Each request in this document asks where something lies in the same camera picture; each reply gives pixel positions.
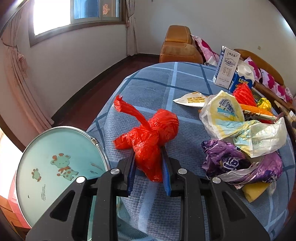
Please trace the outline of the white paper food wrapper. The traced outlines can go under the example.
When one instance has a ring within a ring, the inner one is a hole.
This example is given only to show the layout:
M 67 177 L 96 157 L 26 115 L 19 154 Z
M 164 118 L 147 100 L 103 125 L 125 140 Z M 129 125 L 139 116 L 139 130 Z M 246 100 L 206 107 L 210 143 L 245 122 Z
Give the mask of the white paper food wrapper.
M 202 108 L 205 104 L 206 96 L 199 92 L 192 92 L 185 94 L 184 96 L 174 99 L 173 102 L 184 106 Z

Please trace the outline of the yellow sponge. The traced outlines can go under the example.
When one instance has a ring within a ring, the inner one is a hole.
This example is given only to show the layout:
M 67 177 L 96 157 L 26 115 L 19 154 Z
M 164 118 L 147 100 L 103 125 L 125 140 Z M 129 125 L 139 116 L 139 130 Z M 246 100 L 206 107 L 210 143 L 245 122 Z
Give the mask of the yellow sponge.
M 268 187 L 270 183 L 256 182 L 242 187 L 245 198 L 249 203 L 255 201 Z

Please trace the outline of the red plastic bag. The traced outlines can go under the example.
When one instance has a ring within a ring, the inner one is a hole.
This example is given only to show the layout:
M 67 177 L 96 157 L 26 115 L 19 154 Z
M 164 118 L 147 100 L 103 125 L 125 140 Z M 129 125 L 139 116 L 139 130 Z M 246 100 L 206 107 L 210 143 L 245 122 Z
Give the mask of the red plastic bag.
M 179 131 L 179 120 L 176 114 L 165 109 L 159 109 L 150 118 L 145 117 L 121 96 L 114 100 L 114 108 L 118 112 L 134 116 L 140 126 L 117 137 L 113 143 L 118 150 L 133 149 L 136 167 L 145 173 L 152 182 L 162 183 L 161 147 L 173 140 Z

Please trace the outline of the yellow foil wrapper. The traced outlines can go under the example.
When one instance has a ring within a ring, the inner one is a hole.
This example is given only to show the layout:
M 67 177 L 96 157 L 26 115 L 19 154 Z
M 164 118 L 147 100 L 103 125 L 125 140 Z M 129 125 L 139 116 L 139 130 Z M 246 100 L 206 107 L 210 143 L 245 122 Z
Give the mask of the yellow foil wrapper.
M 270 103 L 270 101 L 264 97 L 262 97 L 258 103 L 257 103 L 257 107 L 260 108 L 260 109 L 264 109 L 266 111 L 269 111 L 271 112 L 271 108 L 272 108 L 272 105 Z

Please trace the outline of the pink right curtain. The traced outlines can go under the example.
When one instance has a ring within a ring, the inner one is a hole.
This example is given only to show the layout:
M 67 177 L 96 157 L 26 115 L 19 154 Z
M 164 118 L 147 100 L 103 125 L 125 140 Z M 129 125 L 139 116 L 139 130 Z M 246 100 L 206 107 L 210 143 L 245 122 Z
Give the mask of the pink right curtain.
M 135 0 L 126 0 L 126 49 L 127 55 L 133 56 L 138 54 L 137 33 L 135 22 Z

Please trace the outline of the blue plaid tablecloth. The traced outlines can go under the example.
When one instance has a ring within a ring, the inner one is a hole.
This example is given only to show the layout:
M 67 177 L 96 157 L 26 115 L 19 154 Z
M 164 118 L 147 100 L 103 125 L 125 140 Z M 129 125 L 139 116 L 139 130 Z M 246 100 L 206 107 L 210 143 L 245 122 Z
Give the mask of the blue plaid tablecloth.
M 185 62 L 155 64 L 127 76 L 115 90 L 124 101 L 132 104 L 146 118 L 158 109 L 167 109 L 179 119 L 177 136 L 166 144 L 166 151 L 179 160 L 183 168 L 205 176 L 202 164 L 205 155 L 201 143 L 209 138 L 196 108 L 174 102 L 186 93 L 217 94 L 220 87 L 212 81 L 215 70 L 208 66 Z M 128 132 L 139 122 L 128 114 L 117 112 L 111 97 L 87 132 L 105 149 L 112 167 L 130 155 L 129 150 L 117 150 L 113 140 Z M 288 216 L 288 203 L 295 182 L 295 158 L 290 140 L 279 150 L 283 173 L 273 195 L 263 192 L 254 202 L 247 202 L 271 239 L 278 236 Z M 166 195 L 161 183 L 154 183 L 142 172 L 137 172 L 132 194 L 123 198 L 119 211 L 119 240 L 178 240 L 180 230 L 180 199 Z

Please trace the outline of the brown leather sofa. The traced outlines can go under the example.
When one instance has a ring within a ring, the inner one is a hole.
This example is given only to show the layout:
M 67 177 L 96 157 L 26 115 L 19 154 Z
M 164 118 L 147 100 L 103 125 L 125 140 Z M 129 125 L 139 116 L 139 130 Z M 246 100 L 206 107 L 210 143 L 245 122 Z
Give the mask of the brown leather sofa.
M 285 86 L 282 76 L 278 73 L 276 69 L 273 68 L 273 66 L 267 63 L 265 60 L 247 50 L 236 49 L 235 51 L 240 53 L 240 59 L 243 61 L 250 56 L 251 59 L 255 62 L 255 64 L 259 67 L 259 69 L 265 70 L 274 77 L 275 81 L 278 84 Z M 295 106 L 292 104 L 293 102 L 285 102 L 283 99 L 277 97 L 276 94 L 274 94 L 271 90 L 269 90 L 262 84 L 262 80 L 260 80 L 259 82 L 255 81 L 255 84 L 253 86 L 257 91 L 259 91 L 263 96 L 265 96 L 271 102 L 272 105 L 275 105 L 274 102 L 277 101 L 287 110 L 295 112 Z

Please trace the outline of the orange snack packet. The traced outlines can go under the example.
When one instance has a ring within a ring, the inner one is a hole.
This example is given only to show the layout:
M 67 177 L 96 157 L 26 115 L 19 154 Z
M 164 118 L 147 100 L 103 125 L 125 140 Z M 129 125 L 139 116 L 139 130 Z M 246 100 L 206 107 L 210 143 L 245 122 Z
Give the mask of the orange snack packet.
M 240 104 L 240 107 L 244 114 L 253 116 L 257 120 L 267 120 L 267 121 L 276 121 L 277 117 L 272 114 L 270 111 L 267 111 L 262 108 L 258 108 L 251 105 Z

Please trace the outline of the pink left curtain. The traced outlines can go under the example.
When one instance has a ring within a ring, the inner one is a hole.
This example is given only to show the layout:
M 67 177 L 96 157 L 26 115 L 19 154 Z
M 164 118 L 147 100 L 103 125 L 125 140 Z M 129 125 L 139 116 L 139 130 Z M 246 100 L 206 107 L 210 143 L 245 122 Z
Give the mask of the pink left curtain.
M 4 45 L 4 70 L 11 91 L 26 118 L 38 133 L 52 127 L 53 121 L 32 94 L 27 75 L 27 60 L 16 44 L 22 14 L 16 14 L 5 28 L 1 41 Z

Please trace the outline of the pink curtain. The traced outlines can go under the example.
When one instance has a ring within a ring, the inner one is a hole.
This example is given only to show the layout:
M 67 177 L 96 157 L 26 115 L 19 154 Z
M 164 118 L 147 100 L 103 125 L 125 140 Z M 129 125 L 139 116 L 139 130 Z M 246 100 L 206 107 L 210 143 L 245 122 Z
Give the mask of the pink curtain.
M 137 33 L 135 22 L 135 0 L 126 0 L 126 49 L 127 55 L 133 56 L 138 54 Z
M 4 70 L 11 91 L 26 118 L 38 133 L 52 127 L 53 121 L 32 94 L 27 75 L 27 60 L 16 44 L 22 14 L 16 14 L 5 28 L 1 41 L 4 45 Z

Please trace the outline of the red foil wrapper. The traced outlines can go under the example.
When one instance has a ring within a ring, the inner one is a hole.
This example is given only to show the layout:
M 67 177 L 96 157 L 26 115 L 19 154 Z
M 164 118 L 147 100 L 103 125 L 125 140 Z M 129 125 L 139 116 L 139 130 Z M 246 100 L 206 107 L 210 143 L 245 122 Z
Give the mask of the red foil wrapper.
M 239 84 L 236 87 L 233 92 L 233 96 L 236 98 L 239 104 L 257 107 L 252 91 L 245 83 Z

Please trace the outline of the window with brown frame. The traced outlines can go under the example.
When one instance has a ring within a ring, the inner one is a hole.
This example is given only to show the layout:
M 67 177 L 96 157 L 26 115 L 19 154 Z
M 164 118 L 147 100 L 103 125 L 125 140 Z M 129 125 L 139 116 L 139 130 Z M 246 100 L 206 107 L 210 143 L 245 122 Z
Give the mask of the window with brown frame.
M 29 1 L 30 46 L 82 28 L 120 25 L 126 21 L 126 1 Z

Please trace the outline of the white yellow plastic bag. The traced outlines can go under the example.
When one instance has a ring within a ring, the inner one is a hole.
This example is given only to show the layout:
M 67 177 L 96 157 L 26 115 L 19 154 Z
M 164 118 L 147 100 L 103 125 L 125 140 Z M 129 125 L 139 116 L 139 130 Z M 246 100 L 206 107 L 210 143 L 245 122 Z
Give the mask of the white yellow plastic bag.
M 245 121 L 238 101 L 223 90 L 206 98 L 199 118 L 211 138 L 231 141 L 251 158 L 273 153 L 286 144 L 284 118 L 273 124 Z

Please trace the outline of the purple snack wrapper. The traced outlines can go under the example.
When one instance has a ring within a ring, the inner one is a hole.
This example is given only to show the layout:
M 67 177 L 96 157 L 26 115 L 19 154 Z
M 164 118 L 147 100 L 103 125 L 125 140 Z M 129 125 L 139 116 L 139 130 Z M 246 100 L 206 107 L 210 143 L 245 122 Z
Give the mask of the purple snack wrapper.
M 207 178 L 219 177 L 231 185 L 277 181 L 283 172 L 283 163 L 278 152 L 273 152 L 252 161 L 243 151 L 230 142 L 211 139 L 201 143 L 206 159 L 202 168 Z

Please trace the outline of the tall white milk carton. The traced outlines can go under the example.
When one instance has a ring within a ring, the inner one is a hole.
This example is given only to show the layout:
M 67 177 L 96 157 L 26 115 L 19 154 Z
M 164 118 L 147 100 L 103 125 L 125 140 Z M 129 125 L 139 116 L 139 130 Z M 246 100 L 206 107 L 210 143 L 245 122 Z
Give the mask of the tall white milk carton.
M 239 52 L 222 46 L 218 65 L 213 76 L 213 83 L 217 86 L 228 89 L 239 60 Z

